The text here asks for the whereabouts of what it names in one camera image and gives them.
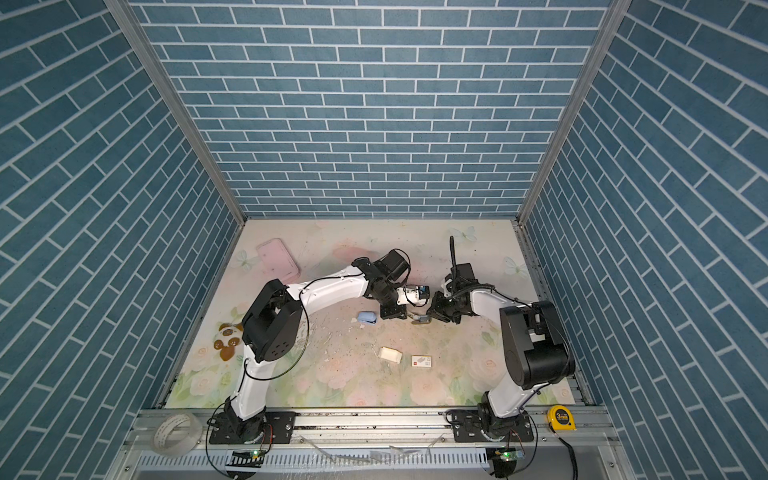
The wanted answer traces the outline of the staple box tray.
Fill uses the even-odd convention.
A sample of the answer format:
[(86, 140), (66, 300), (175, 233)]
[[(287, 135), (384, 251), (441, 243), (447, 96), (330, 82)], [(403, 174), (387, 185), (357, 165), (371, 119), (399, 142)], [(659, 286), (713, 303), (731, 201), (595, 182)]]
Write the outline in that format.
[(381, 347), (378, 352), (378, 357), (382, 360), (399, 364), (402, 361), (403, 353), (390, 347)]

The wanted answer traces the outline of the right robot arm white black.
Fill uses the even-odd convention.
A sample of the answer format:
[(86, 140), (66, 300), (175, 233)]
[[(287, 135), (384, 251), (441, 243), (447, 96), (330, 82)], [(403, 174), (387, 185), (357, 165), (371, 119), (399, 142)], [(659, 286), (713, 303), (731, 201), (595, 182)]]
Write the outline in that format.
[(575, 372), (575, 355), (554, 305), (503, 295), (494, 285), (480, 282), (469, 263), (451, 267), (427, 315), (454, 324), (484, 317), (500, 327), (506, 373), (477, 406), (480, 429), (490, 438), (524, 426), (526, 404)]

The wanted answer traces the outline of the blue staple remover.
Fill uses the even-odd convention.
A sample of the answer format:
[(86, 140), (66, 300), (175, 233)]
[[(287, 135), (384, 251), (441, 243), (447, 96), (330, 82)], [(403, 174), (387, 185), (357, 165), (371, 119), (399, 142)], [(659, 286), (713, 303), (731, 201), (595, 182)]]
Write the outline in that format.
[(363, 324), (374, 325), (378, 321), (378, 315), (373, 311), (361, 311), (357, 314), (356, 320)]

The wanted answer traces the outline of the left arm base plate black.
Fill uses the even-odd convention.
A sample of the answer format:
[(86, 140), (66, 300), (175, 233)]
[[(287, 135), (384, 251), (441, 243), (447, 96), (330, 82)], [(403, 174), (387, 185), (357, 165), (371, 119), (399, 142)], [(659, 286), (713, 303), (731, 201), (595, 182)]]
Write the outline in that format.
[(209, 443), (236, 445), (261, 443), (289, 444), (293, 435), (296, 413), (291, 411), (265, 411), (240, 421), (230, 419), (226, 413), (216, 413), (207, 422), (210, 427)]

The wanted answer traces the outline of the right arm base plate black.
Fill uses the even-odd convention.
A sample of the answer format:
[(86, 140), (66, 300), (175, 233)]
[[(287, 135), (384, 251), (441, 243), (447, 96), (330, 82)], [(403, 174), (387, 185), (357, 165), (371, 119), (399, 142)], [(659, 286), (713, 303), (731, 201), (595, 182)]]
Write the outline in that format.
[(485, 409), (449, 409), (443, 416), (457, 443), (534, 440), (532, 424), (523, 414), (498, 418)]

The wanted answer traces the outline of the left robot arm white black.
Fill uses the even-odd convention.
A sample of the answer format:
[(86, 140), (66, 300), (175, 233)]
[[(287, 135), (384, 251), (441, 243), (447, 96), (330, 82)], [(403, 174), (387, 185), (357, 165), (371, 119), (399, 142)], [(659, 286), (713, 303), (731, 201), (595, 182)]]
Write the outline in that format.
[(408, 255), (392, 249), (377, 260), (359, 257), (330, 275), (297, 284), (271, 280), (242, 319), (244, 359), (240, 382), (227, 398), (222, 420), (235, 434), (254, 436), (265, 422), (266, 394), (277, 376), (277, 361), (294, 346), (301, 325), (312, 313), (337, 303), (365, 298), (379, 304), (382, 319), (407, 316), (405, 286), (411, 272)]

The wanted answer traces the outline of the white staple box sleeve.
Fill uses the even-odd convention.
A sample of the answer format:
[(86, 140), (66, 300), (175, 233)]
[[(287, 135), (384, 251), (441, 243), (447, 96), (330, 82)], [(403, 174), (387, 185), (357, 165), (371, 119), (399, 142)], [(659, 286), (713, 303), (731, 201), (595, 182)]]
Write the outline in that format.
[(413, 368), (431, 368), (432, 358), (428, 355), (412, 355), (411, 366)]

